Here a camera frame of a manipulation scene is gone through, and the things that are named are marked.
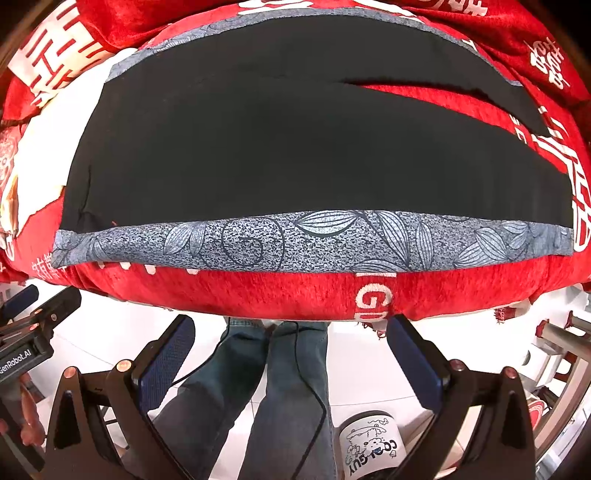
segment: black cable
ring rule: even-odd
[[[302,467],[304,466],[304,463],[306,462],[308,455],[312,451],[312,448],[314,447],[314,444],[316,443],[316,440],[318,439],[318,436],[320,435],[320,431],[322,430],[322,427],[324,425],[324,421],[326,420],[326,414],[327,414],[326,405],[324,404],[324,402],[322,401],[320,396],[316,393],[316,391],[306,381],[304,376],[301,374],[300,364],[298,363],[298,360],[297,360],[297,339],[298,339],[299,333],[300,333],[300,324],[298,322],[295,322],[295,342],[294,342],[294,357],[295,357],[295,362],[296,362],[295,367],[297,368],[297,373],[300,376],[300,379],[302,380],[302,382],[304,382],[304,385],[308,388],[308,390],[310,390],[312,395],[314,395],[314,397],[316,398],[316,401],[320,405],[320,408],[322,408],[322,416],[320,417],[320,422],[318,423],[318,426],[316,427],[316,431],[314,432],[314,436],[312,437],[310,443],[308,444],[306,451],[301,456],[300,463],[298,463],[297,467],[295,468],[295,472],[291,476],[291,480],[296,480],[297,476],[300,474],[300,471],[301,471]]]
[[[191,375],[193,375],[196,371],[198,371],[203,365],[205,365],[206,363],[208,363],[213,356],[216,354],[217,349],[219,348],[219,346],[222,344],[222,342],[226,339],[226,337],[230,334],[230,318],[228,319],[228,325],[226,326],[226,332],[222,335],[222,337],[220,338],[220,341],[217,343],[216,347],[213,349],[213,352],[210,356],[207,357],[207,360],[205,360],[201,365],[199,365],[197,368],[195,368],[194,370],[190,371],[187,375],[185,375],[182,378],[179,378],[177,381],[174,381],[170,386],[173,387],[175,385],[178,385],[181,382],[184,382],[186,379],[188,379]]]

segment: chinese character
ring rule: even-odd
[[[537,40],[529,45],[524,42],[530,51],[530,63],[532,67],[536,67],[544,75],[548,75],[548,81],[556,85],[559,89],[564,88],[564,84],[570,87],[570,84],[564,79],[561,73],[560,64],[564,60],[564,56],[556,44],[546,37],[547,41]]]

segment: black fabric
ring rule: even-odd
[[[64,230],[330,209],[571,226],[568,177],[469,116],[339,83],[136,72],[80,140]]]
[[[266,20],[158,53],[132,77],[175,71],[197,81],[233,71],[356,85],[441,86],[485,98],[533,134],[548,135],[522,86],[507,82],[471,47],[419,26],[335,15]]]

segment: blue gripper pad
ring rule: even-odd
[[[0,308],[0,327],[6,325],[7,321],[29,308],[37,300],[39,300],[39,290],[35,285],[29,285],[7,300]]]
[[[423,344],[428,342],[405,317],[388,320],[386,338],[421,406],[435,414],[439,413],[443,402],[444,379],[426,355]]]
[[[193,319],[179,317],[184,318],[139,379],[137,402],[142,413],[160,406],[195,343]]]

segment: red velvet fabric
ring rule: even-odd
[[[207,11],[226,0],[77,0],[91,35],[113,48],[138,47],[170,22]]]
[[[2,108],[4,109],[2,120],[22,120],[38,115],[41,110],[31,105],[31,102],[35,99],[31,89],[9,70],[7,72],[6,77],[10,78],[10,80],[8,82],[6,97],[2,104]]]
[[[201,11],[211,6],[205,2],[177,1],[108,3],[110,6],[106,7],[105,1],[80,1],[79,9],[87,28],[100,31],[105,41],[117,48],[145,41],[154,31],[162,30],[165,22],[186,15],[191,8]],[[470,48],[475,48],[507,78],[522,82],[536,103],[543,107],[544,119],[555,130],[554,137],[547,141],[533,137],[506,112],[469,95],[415,86],[372,85],[369,88],[412,96],[473,116],[517,135],[565,174],[572,173],[574,164],[577,168],[580,166],[577,175],[591,174],[586,143],[569,112],[573,105],[588,100],[589,92],[566,56],[558,72],[568,82],[568,85],[563,84],[562,89],[549,81],[548,73],[543,74],[531,64],[530,46],[536,41],[553,40],[543,25],[516,0],[482,0],[482,8],[487,9],[484,16],[470,13],[469,5],[475,6],[471,0],[453,0],[456,8],[461,6],[461,11],[455,12],[450,11],[452,2],[449,0],[408,0],[399,3],[423,8],[409,7],[407,12],[395,9],[394,14],[411,17],[412,10],[423,23],[440,28],[464,41]],[[163,29],[150,44],[238,12],[244,14],[257,6],[278,8],[273,4],[265,6],[262,2],[260,5],[254,2],[244,5],[228,5],[187,17]],[[372,0],[316,0],[312,5],[316,8],[360,6],[392,10],[389,5]],[[395,61],[397,48],[404,46],[392,46],[392,61]],[[586,186],[577,185],[583,185],[583,203],[591,206]],[[99,265],[96,262],[53,270],[49,265],[49,252],[60,223],[62,202],[63,199],[60,199],[47,206],[25,225],[14,242],[15,260],[8,262],[13,271],[56,284],[71,284],[103,292],[120,299],[181,310],[255,318],[360,321],[402,312],[418,320],[438,314],[496,307],[526,298],[533,301],[543,292],[586,281],[591,275],[591,247],[579,248],[580,251],[572,257],[543,257],[514,264],[402,273],[395,277],[357,276],[353,273],[187,271],[169,267],[156,267],[154,270],[143,265]],[[581,204],[582,201],[576,197],[574,205],[576,202]],[[585,225],[577,224],[583,234]]]

